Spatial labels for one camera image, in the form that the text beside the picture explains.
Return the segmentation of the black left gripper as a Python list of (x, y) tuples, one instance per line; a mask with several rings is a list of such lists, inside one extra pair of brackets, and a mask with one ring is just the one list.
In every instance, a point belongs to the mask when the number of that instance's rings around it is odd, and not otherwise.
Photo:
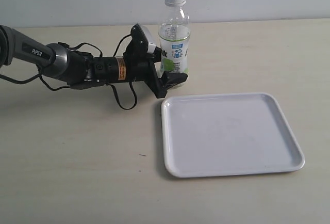
[(95, 57), (95, 78), (107, 84), (144, 82), (156, 98), (164, 98), (167, 90), (184, 83), (188, 74), (165, 71), (159, 78), (155, 63), (161, 61), (161, 54), (162, 49), (155, 49), (153, 54), (142, 57), (128, 52), (121, 57)]

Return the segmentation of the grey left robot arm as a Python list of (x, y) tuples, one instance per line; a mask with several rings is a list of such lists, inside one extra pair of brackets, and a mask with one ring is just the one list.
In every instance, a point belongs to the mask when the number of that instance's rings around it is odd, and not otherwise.
[(135, 24), (128, 37), (130, 43), (122, 56), (94, 57), (65, 43), (43, 45), (23, 33), (1, 26), (1, 65), (8, 66), (14, 58), (38, 66), (40, 75), (83, 90), (118, 83), (144, 82), (156, 98), (164, 98), (167, 90), (185, 82), (186, 73), (165, 72), (158, 76), (155, 63), (161, 60), (161, 49), (154, 44), (149, 30)]

